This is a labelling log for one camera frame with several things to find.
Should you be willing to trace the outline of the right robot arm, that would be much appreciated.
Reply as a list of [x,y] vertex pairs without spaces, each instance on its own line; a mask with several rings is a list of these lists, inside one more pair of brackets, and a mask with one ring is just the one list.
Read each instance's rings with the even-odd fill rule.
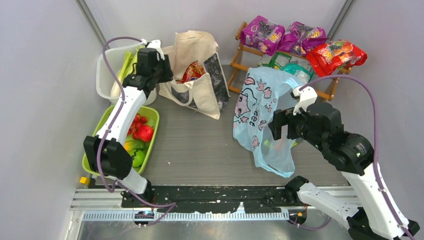
[[316,187],[302,176],[285,185],[285,198],[291,205],[313,206],[347,229],[354,240],[413,239],[419,224],[406,218],[396,206],[374,161],[372,144],[362,135],[344,130],[339,110],[326,102],[276,110],[269,123],[275,140],[287,127],[287,138],[301,138],[319,150],[325,160],[340,171],[355,191],[360,205],[341,200]]

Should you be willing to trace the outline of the canvas tote bag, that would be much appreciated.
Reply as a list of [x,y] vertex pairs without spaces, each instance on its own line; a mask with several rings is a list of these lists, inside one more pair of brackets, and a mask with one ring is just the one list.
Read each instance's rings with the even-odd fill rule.
[[169,57],[173,78],[159,84],[158,94],[218,120],[230,94],[215,38],[190,30],[176,34],[173,45],[162,50]]

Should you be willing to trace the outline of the red fruit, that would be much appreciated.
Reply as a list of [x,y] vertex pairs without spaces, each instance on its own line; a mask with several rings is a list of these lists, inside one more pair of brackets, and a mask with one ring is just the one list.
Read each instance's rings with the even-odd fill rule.
[[153,139],[154,132],[155,130],[151,126],[142,124],[136,131],[136,138],[149,143]]

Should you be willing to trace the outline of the blue plastic grocery bag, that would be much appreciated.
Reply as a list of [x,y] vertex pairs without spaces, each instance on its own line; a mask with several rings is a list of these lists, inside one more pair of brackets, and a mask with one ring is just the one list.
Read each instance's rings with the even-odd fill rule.
[[251,151],[254,164],[258,168],[289,178],[295,172],[291,154],[293,140],[285,135],[274,140],[268,124],[276,110],[295,106],[290,92],[295,88],[274,86],[273,78],[277,70],[270,67],[250,68],[236,100],[233,118],[233,137],[248,151]]

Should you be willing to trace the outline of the green celery bunch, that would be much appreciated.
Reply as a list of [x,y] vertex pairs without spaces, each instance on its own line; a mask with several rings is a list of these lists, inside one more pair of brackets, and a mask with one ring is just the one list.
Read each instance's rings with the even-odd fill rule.
[[128,75],[136,73],[136,67],[137,67],[137,62],[138,62],[138,53],[139,53],[139,50],[143,49],[143,48],[145,48],[145,47],[142,46],[142,45],[137,47],[136,52],[135,52],[134,56],[132,57],[129,65],[127,67],[125,77],[128,76]]

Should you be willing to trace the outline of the green custard apple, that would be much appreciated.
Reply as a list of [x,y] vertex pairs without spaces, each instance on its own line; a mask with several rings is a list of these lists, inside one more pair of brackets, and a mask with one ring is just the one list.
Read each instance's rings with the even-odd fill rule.
[[146,158],[146,154],[143,150],[134,149],[134,150],[130,151],[129,154],[132,158],[132,167],[133,168],[138,168],[138,167],[143,165],[145,158]]

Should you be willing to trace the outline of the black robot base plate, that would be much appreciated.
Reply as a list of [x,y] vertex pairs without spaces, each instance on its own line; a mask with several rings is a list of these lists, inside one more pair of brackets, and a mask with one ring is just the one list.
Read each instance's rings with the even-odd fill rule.
[[294,199],[283,187],[278,186],[237,186],[237,185],[156,185],[138,200],[131,193],[122,190],[123,208],[150,208],[159,206],[158,212],[165,213],[234,213],[243,207],[248,214],[277,213],[283,207],[307,206]]

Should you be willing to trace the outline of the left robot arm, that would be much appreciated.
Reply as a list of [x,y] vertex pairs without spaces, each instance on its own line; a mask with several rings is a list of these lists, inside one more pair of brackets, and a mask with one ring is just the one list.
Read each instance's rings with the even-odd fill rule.
[[134,193],[134,200],[141,207],[148,207],[153,202],[153,193],[147,190],[149,181],[133,168],[133,159],[124,143],[137,112],[156,84],[169,82],[172,78],[169,57],[160,47],[139,49],[133,72],[123,80],[120,102],[101,129],[83,141],[90,169],[125,186]]

